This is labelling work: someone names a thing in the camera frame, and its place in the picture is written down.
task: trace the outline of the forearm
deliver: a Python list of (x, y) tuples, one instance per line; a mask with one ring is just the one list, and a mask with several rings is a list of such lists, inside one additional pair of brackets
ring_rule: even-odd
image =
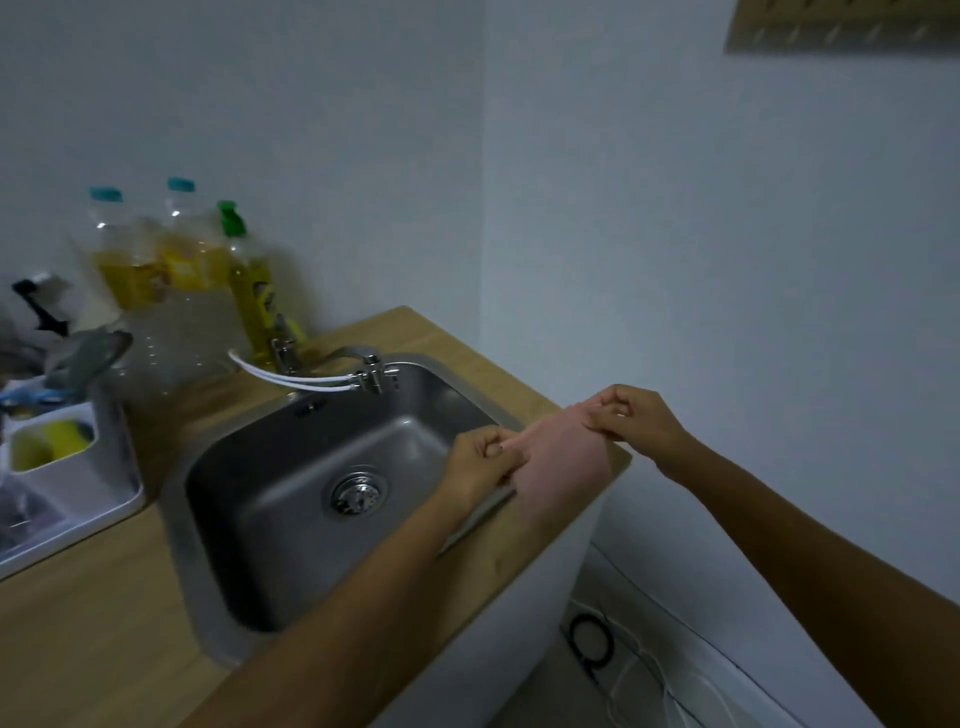
[(324, 602), (231, 674), (181, 728), (364, 725), (371, 716), (363, 706), (373, 707), (397, 617), (462, 510), (449, 498), (431, 497)]
[(703, 502), (887, 726), (960, 720), (960, 608), (706, 446), (664, 471)]

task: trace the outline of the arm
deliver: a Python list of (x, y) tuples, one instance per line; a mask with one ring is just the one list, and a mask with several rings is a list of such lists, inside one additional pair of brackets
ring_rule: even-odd
[(330, 596), (233, 672), (180, 728), (365, 725), (390, 636), (446, 539), (523, 462), (514, 433), (460, 435), (436, 492)]
[(884, 725), (960, 725), (960, 607), (698, 442), (656, 392), (614, 385), (600, 398), (591, 426), (707, 507)]

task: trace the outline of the hand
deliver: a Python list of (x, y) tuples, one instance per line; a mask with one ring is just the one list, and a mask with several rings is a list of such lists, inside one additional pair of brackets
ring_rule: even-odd
[(697, 443), (657, 392), (614, 384), (594, 399), (599, 405), (590, 411), (588, 426), (625, 441), (662, 471), (682, 462)]
[(496, 486), (526, 462), (522, 452), (500, 447), (500, 443), (512, 437), (516, 437), (515, 432), (496, 425), (457, 435), (446, 457), (437, 496), (460, 508), (466, 518)]

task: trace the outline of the stainless steel sink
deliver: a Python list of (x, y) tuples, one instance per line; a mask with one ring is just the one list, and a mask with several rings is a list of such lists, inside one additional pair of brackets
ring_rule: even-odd
[(410, 515), (458, 433), (520, 427), (434, 359), (384, 363), (399, 369), (394, 392), (280, 398), (206, 431), (173, 468), (160, 508), (194, 629), (219, 662), (243, 662)]

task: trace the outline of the sink drain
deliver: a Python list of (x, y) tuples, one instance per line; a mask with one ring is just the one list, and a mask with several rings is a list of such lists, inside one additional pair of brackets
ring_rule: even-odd
[(354, 471), (333, 486), (330, 505), (342, 516), (375, 511), (387, 496), (387, 478), (372, 471)]

